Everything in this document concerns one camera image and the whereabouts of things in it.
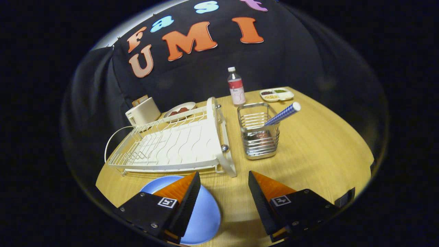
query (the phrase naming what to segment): orange letter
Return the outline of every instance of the orange letter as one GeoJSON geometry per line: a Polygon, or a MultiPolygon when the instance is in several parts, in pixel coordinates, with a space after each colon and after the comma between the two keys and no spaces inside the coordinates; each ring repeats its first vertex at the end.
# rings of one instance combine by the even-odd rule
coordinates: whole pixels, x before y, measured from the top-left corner
{"type": "Polygon", "coordinates": [[[145,46],[140,52],[145,56],[146,60],[146,67],[144,69],[140,68],[139,60],[137,59],[139,57],[138,54],[132,56],[130,58],[129,63],[131,64],[131,68],[133,68],[134,74],[139,77],[145,77],[147,76],[154,66],[154,62],[152,61],[151,51],[149,50],[151,48],[151,45],[145,46]]]}
{"type": "Polygon", "coordinates": [[[130,48],[128,49],[128,53],[132,52],[134,48],[136,48],[140,41],[137,41],[142,38],[143,33],[142,31],[146,30],[146,26],[142,27],[139,31],[137,31],[135,34],[133,34],[130,38],[128,38],[126,41],[128,41],[128,44],[130,44],[130,48]]]}
{"type": "Polygon", "coordinates": [[[256,20],[250,17],[236,17],[232,21],[238,23],[241,29],[242,38],[241,42],[248,43],[262,43],[264,38],[258,35],[255,25],[253,24],[256,20]]]}
{"type": "Polygon", "coordinates": [[[183,56],[183,52],[178,51],[177,46],[180,47],[187,54],[192,52],[192,45],[197,42],[195,46],[196,51],[204,51],[215,48],[218,44],[210,37],[207,26],[209,22],[195,23],[189,29],[187,36],[173,31],[162,37],[162,40],[166,40],[169,49],[169,61],[174,61],[183,56]]]}

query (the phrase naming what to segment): stainless steel utensil holder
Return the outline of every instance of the stainless steel utensil holder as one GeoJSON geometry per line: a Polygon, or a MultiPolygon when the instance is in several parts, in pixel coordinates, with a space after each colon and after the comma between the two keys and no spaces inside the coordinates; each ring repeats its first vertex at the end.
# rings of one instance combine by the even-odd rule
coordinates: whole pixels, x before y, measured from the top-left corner
{"type": "Polygon", "coordinates": [[[267,103],[238,107],[242,143],[247,159],[257,160],[274,156],[279,142],[279,124],[264,126],[277,113],[267,103]]]}

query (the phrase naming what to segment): purple letter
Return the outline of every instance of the purple letter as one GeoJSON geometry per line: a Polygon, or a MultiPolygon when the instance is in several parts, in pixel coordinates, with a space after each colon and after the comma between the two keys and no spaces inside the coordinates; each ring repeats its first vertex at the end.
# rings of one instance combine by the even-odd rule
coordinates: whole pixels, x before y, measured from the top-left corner
{"type": "Polygon", "coordinates": [[[259,11],[268,11],[268,9],[259,6],[260,2],[256,2],[254,0],[240,0],[241,2],[245,2],[250,8],[256,9],[259,11]]]}

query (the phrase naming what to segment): bottle label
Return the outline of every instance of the bottle label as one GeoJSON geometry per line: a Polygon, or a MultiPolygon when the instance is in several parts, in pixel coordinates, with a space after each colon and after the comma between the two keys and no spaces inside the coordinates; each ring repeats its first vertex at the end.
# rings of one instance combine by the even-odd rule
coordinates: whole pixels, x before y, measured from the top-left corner
{"type": "Polygon", "coordinates": [[[231,88],[230,94],[232,95],[232,101],[235,105],[241,105],[245,103],[244,87],[231,88]]]}
{"type": "Polygon", "coordinates": [[[238,80],[229,80],[228,83],[229,83],[229,88],[230,88],[230,89],[243,87],[243,86],[242,86],[242,79],[238,79],[238,80]]]}

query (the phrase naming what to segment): dish rack tray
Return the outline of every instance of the dish rack tray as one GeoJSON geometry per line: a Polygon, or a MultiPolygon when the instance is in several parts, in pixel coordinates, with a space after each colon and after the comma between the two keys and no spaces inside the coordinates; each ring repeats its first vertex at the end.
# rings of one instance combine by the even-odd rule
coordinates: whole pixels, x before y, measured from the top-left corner
{"type": "Polygon", "coordinates": [[[122,176],[128,171],[176,172],[214,167],[217,173],[236,177],[220,108],[210,97],[201,108],[135,126],[106,162],[122,176]]]}

